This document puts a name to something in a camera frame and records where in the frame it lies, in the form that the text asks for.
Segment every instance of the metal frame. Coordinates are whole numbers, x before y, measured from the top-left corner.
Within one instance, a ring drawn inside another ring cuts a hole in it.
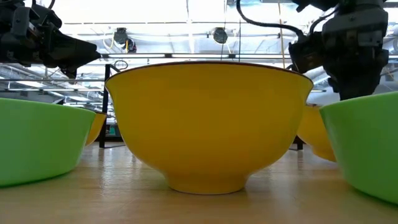
[[[102,100],[102,113],[105,113],[106,115],[108,115],[109,93],[105,87],[105,83],[111,77],[111,68],[116,72],[120,72],[120,70],[118,68],[116,68],[114,65],[111,65],[111,64],[105,65],[105,78],[103,80],[104,81],[104,98]],[[120,145],[120,146],[106,147],[105,141],[106,141],[106,119],[102,125],[101,132],[99,133],[99,147],[103,148],[103,149],[110,149],[110,148],[114,148],[114,147],[125,146],[125,145]]]

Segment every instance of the table surface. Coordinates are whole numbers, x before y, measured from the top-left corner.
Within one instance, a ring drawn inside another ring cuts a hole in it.
[[[335,163],[289,151],[228,195],[169,189],[126,147],[88,146],[54,179],[0,189],[0,223],[398,223],[398,206],[350,187]]]

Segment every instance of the yellow bowl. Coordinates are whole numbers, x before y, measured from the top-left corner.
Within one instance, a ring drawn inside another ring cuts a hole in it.
[[[101,132],[102,125],[106,119],[106,114],[95,111],[94,122],[91,125],[90,133],[86,140],[86,146],[93,143]]]
[[[106,87],[137,158],[172,189],[226,194],[285,154],[313,84],[262,65],[183,62],[123,71]]]
[[[317,105],[305,106],[297,135],[305,143],[312,146],[312,151],[315,155],[322,159],[336,162],[319,108],[320,106]]]

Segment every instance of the wooden table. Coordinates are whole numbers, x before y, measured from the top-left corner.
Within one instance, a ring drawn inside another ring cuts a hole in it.
[[[69,174],[0,189],[0,223],[397,224],[398,207],[352,189],[308,148],[254,174],[246,190],[200,196],[170,190],[125,147],[94,143]]]

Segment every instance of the bowl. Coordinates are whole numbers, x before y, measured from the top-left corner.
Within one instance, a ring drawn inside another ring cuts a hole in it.
[[[92,111],[0,98],[0,186],[71,171],[94,120]]]
[[[106,119],[106,113],[100,113],[95,111],[94,122],[91,125],[90,133],[88,134],[86,146],[90,145],[95,141],[95,139],[100,135],[102,126]]]
[[[398,92],[324,106],[320,112],[337,163],[353,187],[398,203]]]
[[[149,65],[106,82],[128,148],[192,194],[241,190],[281,158],[312,86],[288,70],[229,62]]]
[[[297,135],[312,147],[312,152],[315,155],[322,159],[336,162],[319,108],[320,106],[318,105],[305,106]]]

